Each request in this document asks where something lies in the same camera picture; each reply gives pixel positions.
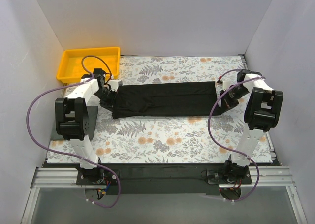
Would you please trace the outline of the black t shirt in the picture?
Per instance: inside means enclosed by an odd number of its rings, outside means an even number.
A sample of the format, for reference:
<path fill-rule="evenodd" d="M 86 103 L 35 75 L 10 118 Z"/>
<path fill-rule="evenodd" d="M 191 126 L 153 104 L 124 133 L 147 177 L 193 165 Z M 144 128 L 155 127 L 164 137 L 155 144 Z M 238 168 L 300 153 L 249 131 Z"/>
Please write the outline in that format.
<path fill-rule="evenodd" d="M 125 85 L 118 88 L 112 117 L 208 116 L 216 101 L 214 81 Z"/>

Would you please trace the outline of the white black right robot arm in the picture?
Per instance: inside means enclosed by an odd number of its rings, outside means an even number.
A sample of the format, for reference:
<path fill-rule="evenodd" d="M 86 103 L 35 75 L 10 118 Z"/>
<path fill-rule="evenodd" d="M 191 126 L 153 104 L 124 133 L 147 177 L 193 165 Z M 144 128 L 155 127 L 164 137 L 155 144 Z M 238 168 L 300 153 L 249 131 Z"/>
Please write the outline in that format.
<path fill-rule="evenodd" d="M 227 112 L 239 104 L 239 99 L 250 94 L 244 122 L 246 123 L 237 152 L 232 152 L 224 163 L 223 179 L 228 183 L 244 179 L 248 173 L 252 156 L 259 139 L 279 121 L 284 94 L 269 87 L 261 73 L 246 69 L 237 70 L 237 83 L 231 85 L 218 78 L 217 83 L 223 85 L 220 91 L 221 112 Z"/>

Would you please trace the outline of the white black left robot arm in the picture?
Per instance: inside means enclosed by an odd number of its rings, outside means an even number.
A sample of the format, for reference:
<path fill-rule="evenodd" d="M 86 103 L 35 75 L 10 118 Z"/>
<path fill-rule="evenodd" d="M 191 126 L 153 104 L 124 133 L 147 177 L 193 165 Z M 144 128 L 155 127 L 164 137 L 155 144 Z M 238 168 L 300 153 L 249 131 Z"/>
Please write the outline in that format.
<path fill-rule="evenodd" d="M 105 173 L 97 166 L 100 163 L 99 156 L 93 150 L 89 139 L 89 128 L 93 123 L 89 118 L 86 103 L 95 95 L 100 99 L 100 105 L 104 105 L 106 109 L 113 106 L 116 92 L 111 86 L 105 86 L 105 75 L 104 70 L 94 69 L 93 75 L 82 77 L 81 85 L 72 93 L 55 101 L 56 132 L 70 142 L 81 159 L 78 170 L 95 185 L 104 181 Z"/>

